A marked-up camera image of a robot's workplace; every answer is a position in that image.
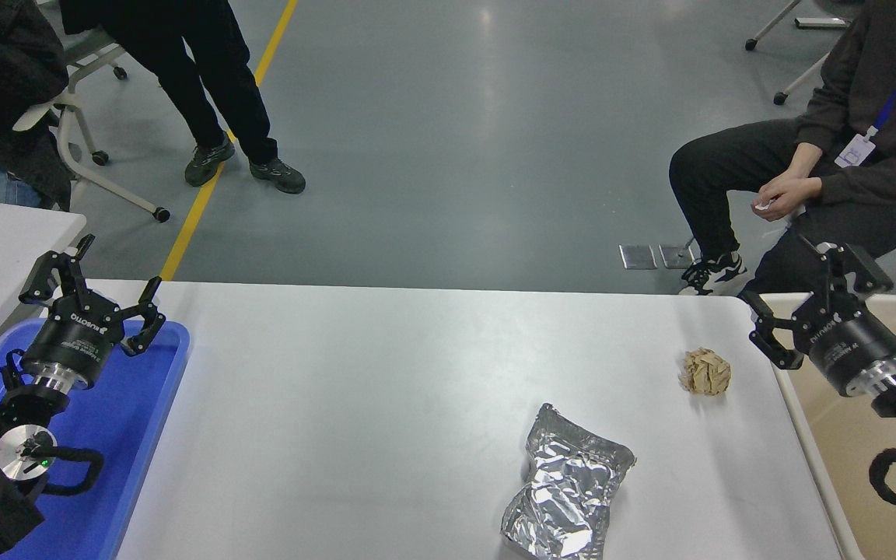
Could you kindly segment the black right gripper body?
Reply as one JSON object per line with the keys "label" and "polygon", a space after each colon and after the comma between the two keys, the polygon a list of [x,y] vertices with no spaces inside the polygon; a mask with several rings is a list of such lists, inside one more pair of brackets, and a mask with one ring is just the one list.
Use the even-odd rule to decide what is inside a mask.
{"label": "black right gripper body", "polygon": [[794,348],[838,391],[896,387],[896,334],[856,298],[808,298],[794,311]]}

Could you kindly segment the person's left hand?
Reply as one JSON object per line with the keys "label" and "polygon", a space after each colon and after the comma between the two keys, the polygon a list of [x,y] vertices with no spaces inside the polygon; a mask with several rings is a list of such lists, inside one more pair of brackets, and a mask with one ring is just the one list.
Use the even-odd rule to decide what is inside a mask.
{"label": "person's left hand", "polygon": [[787,194],[782,198],[774,199],[774,201],[763,202],[758,200],[757,195],[756,199],[751,202],[751,211],[767,221],[784,219],[808,199],[816,198],[821,193],[821,188],[821,178],[807,177],[807,180],[803,182],[803,187],[796,194]]}

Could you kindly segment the person's right hand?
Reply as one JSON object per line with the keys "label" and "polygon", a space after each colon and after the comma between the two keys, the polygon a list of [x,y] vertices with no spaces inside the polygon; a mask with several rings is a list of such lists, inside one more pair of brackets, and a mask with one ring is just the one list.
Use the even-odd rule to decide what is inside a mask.
{"label": "person's right hand", "polygon": [[807,180],[806,175],[803,175],[800,171],[785,170],[765,185],[762,185],[758,191],[758,200],[760,202],[774,201],[774,199],[782,198],[782,196],[787,194],[796,194],[803,187],[805,180]]}

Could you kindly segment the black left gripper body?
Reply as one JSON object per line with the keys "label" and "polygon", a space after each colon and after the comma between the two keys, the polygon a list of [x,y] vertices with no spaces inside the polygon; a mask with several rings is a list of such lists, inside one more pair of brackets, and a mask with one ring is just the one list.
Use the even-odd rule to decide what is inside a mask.
{"label": "black left gripper body", "polygon": [[96,383],[124,330],[121,323],[104,319],[120,309],[117,303],[93,291],[86,297],[85,303],[78,303],[75,294],[61,296],[50,305],[25,351],[25,373],[43,376],[48,366],[56,365],[74,372],[82,385]]}

